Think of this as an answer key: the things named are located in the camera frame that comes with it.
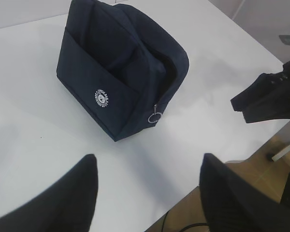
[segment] black cable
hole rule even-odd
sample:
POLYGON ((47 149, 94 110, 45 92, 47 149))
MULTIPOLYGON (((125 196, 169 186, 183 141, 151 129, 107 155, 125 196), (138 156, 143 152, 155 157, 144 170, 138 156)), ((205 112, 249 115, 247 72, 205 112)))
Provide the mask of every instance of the black cable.
POLYGON ((163 229, 164 229, 164 224, 165 224, 165 220, 166 220, 166 217, 168 216, 170 211, 166 212, 165 216, 164 216, 164 219, 163 219, 163 223, 162 223, 162 228, 161 228, 161 232, 163 232, 163 229))
POLYGON ((195 223, 195 224, 191 224, 191 225, 188 225, 188 226, 182 228, 179 232, 184 232, 184 231, 186 231, 186 230, 188 230, 188 229, 190 229, 192 227, 196 227, 196 226, 208 226, 208 224, 207 223, 195 223))
MULTIPOLYGON (((165 220, 166 220, 166 217, 168 216, 170 211, 166 212, 165 216, 164 216, 164 219, 163 219, 163 222, 162 222, 162 228, 161 228, 161 232, 163 232, 163 229, 164 229, 164 224, 165 224, 165 220)), ((191 225, 188 225, 184 228, 182 228, 179 232, 184 232, 192 227, 196 227, 196 226, 208 226, 207 223, 195 223, 195 224, 191 224, 191 225)))

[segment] zipper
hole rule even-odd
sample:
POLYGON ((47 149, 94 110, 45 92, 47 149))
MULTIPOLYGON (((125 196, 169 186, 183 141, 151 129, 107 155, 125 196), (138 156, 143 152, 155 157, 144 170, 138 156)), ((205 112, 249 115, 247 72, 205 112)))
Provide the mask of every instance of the zipper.
POLYGON ((155 105, 154 105, 154 113, 151 114, 151 115, 148 117, 147 121, 148 121, 149 123, 156 123, 156 122, 158 122, 158 121, 161 119, 161 117, 162 117, 162 113, 161 113, 161 112, 157 112, 157 104, 155 104, 155 105), (160 115, 160 118, 159 118, 159 119, 156 119, 156 120, 154 120, 154 121, 152 121, 151 118, 152 118, 152 116, 155 116, 155 115, 160 115))

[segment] bag pocket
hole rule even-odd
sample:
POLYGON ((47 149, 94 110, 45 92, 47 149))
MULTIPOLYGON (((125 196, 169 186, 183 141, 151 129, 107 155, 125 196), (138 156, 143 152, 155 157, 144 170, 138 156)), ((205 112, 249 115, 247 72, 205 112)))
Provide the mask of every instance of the bag pocket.
POLYGON ((139 94, 114 78, 65 29, 57 76, 112 138, 125 124, 139 94))

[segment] white circular logo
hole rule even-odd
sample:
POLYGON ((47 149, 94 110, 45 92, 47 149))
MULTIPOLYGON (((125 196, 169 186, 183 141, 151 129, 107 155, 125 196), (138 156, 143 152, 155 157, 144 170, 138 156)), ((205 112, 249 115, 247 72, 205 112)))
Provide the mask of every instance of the white circular logo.
POLYGON ((103 108, 108 105, 108 96, 102 89, 96 91, 95 99, 97 104, 103 108))

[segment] white table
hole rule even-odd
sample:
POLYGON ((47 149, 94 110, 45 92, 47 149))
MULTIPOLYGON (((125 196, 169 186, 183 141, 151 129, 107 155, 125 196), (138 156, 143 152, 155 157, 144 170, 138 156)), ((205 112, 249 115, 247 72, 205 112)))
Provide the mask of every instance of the white table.
POLYGON ((114 143, 56 78, 66 15, 0 29, 0 216, 98 159, 91 231, 142 232, 198 185, 203 154, 245 160, 288 120, 245 124, 230 99, 281 62, 207 0, 130 0, 187 51, 155 128, 114 143))

